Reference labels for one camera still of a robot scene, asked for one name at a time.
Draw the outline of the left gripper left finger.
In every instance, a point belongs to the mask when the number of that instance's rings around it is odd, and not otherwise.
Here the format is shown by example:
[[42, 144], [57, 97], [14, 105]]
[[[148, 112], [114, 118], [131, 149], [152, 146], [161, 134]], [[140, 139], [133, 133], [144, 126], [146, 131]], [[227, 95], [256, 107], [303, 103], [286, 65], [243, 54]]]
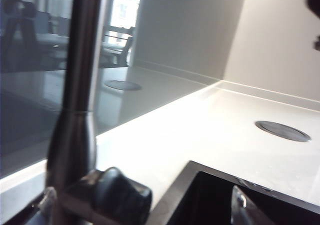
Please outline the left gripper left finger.
[[40, 195], [40, 201], [35, 204], [35, 214], [50, 217], [57, 199], [57, 190], [53, 186], [46, 187]]

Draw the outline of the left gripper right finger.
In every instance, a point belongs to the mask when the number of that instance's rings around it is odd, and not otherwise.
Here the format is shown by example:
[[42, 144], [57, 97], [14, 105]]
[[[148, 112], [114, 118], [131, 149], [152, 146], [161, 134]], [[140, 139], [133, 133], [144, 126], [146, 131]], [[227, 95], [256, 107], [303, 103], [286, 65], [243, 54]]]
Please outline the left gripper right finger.
[[249, 198], [238, 187], [233, 186], [231, 195], [231, 218], [232, 225], [252, 225], [253, 221], [249, 213]]

